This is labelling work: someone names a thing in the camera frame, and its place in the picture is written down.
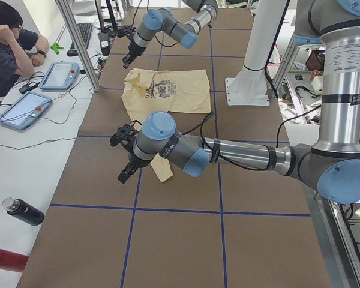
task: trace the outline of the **black hair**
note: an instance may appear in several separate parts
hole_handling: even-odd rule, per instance
[[[0,0],[0,25],[8,25],[10,29],[22,26],[23,19],[11,5]]]

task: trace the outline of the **person's hand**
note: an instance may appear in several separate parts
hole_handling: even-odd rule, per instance
[[[0,25],[0,39],[10,42],[12,40],[16,41],[11,29],[8,25]]]
[[[33,66],[35,66],[35,67],[43,65],[45,60],[46,60],[46,58],[42,54],[36,54],[36,55],[31,56],[31,62],[32,62]]]

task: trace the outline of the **red cylinder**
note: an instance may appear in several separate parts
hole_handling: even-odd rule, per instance
[[[0,269],[23,272],[28,256],[0,249]]]

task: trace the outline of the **tan cloth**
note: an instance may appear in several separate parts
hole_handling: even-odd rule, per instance
[[[131,120],[143,122],[156,110],[182,113],[209,113],[211,97],[205,70],[152,71],[132,69],[124,79],[122,100]],[[164,182],[173,173],[168,160],[156,155],[151,162]]]

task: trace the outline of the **light blue tablet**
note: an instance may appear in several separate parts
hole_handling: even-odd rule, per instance
[[[0,115],[0,123],[24,130],[47,110],[51,102],[47,96],[28,91]]]
[[[77,63],[52,63],[38,87],[42,90],[67,90],[79,73]]]

